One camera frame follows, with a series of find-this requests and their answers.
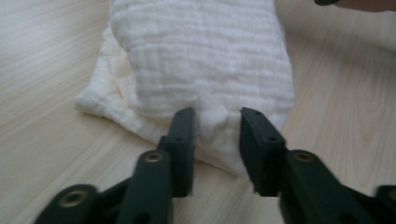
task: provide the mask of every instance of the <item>folded cloth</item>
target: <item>folded cloth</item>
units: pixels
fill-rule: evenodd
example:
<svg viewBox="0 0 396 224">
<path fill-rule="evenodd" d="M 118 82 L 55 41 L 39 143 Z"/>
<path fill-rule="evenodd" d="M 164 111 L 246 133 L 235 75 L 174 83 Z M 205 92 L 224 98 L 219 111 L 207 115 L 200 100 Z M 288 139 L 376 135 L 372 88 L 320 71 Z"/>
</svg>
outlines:
<svg viewBox="0 0 396 224">
<path fill-rule="evenodd" d="M 192 107 L 195 158 L 240 176 L 239 110 L 279 130 L 287 121 L 294 92 L 274 0 L 113 0 L 103 38 L 77 110 L 158 143 Z"/>
</svg>

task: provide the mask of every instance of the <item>black object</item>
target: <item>black object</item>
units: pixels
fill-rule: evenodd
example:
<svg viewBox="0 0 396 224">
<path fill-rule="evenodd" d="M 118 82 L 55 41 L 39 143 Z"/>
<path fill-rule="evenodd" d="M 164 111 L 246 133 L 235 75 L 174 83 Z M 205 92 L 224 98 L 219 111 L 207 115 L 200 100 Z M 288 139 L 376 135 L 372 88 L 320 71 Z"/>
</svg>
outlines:
<svg viewBox="0 0 396 224">
<path fill-rule="evenodd" d="M 171 224 L 173 197 L 191 194 L 194 112 L 178 111 L 157 150 L 143 153 L 134 175 L 102 193 L 75 185 L 56 195 L 35 224 Z"/>
<path fill-rule="evenodd" d="M 285 140 L 259 111 L 243 108 L 240 153 L 254 190 L 280 197 L 288 224 L 395 223 L 396 186 L 381 186 L 374 198 L 341 185 L 323 162 Z"/>
<path fill-rule="evenodd" d="M 339 2 L 340 0 L 315 0 L 315 4 L 318 6 L 329 6 Z"/>
<path fill-rule="evenodd" d="M 396 186 L 369 197 L 341 185 L 320 159 L 288 150 L 264 116 L 241 110 L 240 153 L 254 190 L 279 197 L 287 224 L 395 223 Z M 194 113 L 178 111 L 157 150 L 143 153 L 134 175 L 102 193 L 90 185 L 61 191 L 35 224 L 171 224 L 172 198 L 191 194 Z"/>
</svg>

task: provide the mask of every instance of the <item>metal screw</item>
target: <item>metal screw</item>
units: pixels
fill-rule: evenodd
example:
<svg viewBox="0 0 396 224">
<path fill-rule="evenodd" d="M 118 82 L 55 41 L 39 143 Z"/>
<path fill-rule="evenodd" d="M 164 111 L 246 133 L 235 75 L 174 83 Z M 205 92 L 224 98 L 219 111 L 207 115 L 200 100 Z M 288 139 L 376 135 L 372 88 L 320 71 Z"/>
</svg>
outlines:
<svg viewBox="0 0 396 224">
<path fill-rule="evenodd" d="M 294 154 L 294 158 L 297 161 L 304 161 L 304 162 L 311 162 L 315 159 L 311 154 L 305 152 L 298 152 Z"/>
<path fill-rule="evenodd" d="M 146 162 L 157 162 L 163 159 L 163 155 L 157 152 L 150 153 L 146 156 Z"/>
<path fill-rule="evenodd" d="M 59 200 L 59 206 L 61 207 L 74 207 L 83 203 L 88 198 L 88 191 L 82 189 L 76 189 L 65 194 Z"/>
</svg>

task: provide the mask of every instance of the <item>wood grain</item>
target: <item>wood grain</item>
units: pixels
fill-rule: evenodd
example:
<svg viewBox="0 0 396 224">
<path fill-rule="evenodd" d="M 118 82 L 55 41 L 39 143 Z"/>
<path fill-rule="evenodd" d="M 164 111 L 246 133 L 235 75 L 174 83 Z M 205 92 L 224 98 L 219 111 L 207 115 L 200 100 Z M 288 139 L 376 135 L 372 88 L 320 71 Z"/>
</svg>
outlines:
<svg viewBox="0 0 396 224">
<path fill-rule="evenodd" d="M 317 153 L 346 185 L 372 194 L 396 185 L 396 13 L 278 1 L 296 103 L 283 134 Z M 154 145 L 114 122 L 83 115 L 108 1 L 0 2 L 0 223 L 32 223 L 61 189 L 107 189 Z M 196 162 L 193 197 L 175 223 L 282 223 L 277 199 Z"/>
</svg>

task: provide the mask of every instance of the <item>muslin fabric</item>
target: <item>muslin fabric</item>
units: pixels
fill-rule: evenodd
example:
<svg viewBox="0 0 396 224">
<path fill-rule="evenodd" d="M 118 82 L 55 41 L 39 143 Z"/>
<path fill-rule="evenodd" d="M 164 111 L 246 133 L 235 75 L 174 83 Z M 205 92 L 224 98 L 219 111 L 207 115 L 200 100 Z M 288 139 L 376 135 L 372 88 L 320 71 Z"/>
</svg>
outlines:
<svg viewBox="0 0 396 224">
<path fill-rule="evenodd" d="M 247 176 L 240 109 L 281 130 L 292 73 L 274 0 L 113 0 L 92 79 L 76 109 L 158 143 L 173 115 L 196 114 L 195 158 Z"/>
</svg>

